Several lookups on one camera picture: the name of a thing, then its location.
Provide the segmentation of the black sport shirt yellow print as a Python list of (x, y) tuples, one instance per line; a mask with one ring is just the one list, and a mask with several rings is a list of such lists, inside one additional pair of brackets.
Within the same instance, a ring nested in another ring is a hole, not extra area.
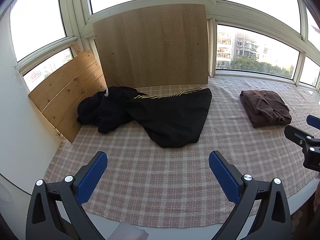
[(198, 142), (206, 121), (212, 93), (194, 88), (171, 96), (138, 93), (129, 101), (133, 121), (162, 148), (180, 148)]

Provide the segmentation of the folded brown garment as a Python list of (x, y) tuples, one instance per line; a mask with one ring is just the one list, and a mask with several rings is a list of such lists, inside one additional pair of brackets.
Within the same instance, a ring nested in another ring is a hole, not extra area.
[(242, 90), (239, 98), (253, 128), (291, 123), (289, 108), (274, 91)]

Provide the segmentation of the pink plaid table cloth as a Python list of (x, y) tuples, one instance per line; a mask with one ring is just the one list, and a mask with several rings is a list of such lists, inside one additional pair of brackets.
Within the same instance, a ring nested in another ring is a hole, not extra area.
[(278, 93), (293, 126), (319, 137), (319, 131), (306, 123), (308, 115), (319, 116), (318, 94), (289, 83), (244, 77), (215, 77), (208, 87), (212, 102), (197, 143), (161, 148), (136, 122), (106, 135), (83, 126), (73, 142), (60, 145), (45, 180), (74, 175), (103, 151), (108, 166), (84, 205), (86, 211), (152, 228), (210, 226), (224, 222), (233, 208), (208, 164), (210, 152), (217, 150), (256, 180), (280, 178), (290, 210), (296, 211), (312, 194), (308, 183), (316, 174), (304, 168), (301, 148), (285, 138), (283, 127), (252, 127), (239, 95), (250, 89)]

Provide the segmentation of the pine plank panel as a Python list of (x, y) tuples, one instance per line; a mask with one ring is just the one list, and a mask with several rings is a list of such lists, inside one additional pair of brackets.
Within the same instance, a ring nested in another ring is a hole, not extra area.
[(78, 105), (87, 97), (107, 88), (103, 70), (90, 50), (77, 56), (45, 78), (29, 98), (51, 125), (72, 142), (81, 124)]

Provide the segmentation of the dark navy garment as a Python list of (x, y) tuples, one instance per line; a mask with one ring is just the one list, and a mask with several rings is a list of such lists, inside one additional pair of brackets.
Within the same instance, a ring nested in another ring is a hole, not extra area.
[(112, 86), (96, 92), (79, 103), (77, 121), (82, 125), (96, 126), (101, 134), (112, 132), (133, 121), (129, 101), (137, 95), (138, 90), (125, 86)]

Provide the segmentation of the large light plywood board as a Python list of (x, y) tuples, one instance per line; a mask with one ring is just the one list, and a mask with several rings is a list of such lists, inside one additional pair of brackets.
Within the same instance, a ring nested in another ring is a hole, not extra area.
[(202, 4), (123, 12), (93, 24), (108, 87), (206, 84), (208, 37)]

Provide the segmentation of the white window frame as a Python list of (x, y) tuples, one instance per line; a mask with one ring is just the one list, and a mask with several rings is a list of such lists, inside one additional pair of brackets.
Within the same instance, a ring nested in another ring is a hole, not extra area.
[(215, 75), (319, 90), (316, 25), (302, 0), (3, 0), (1, 86), (28, 94), (90, 50), (109, 86)]

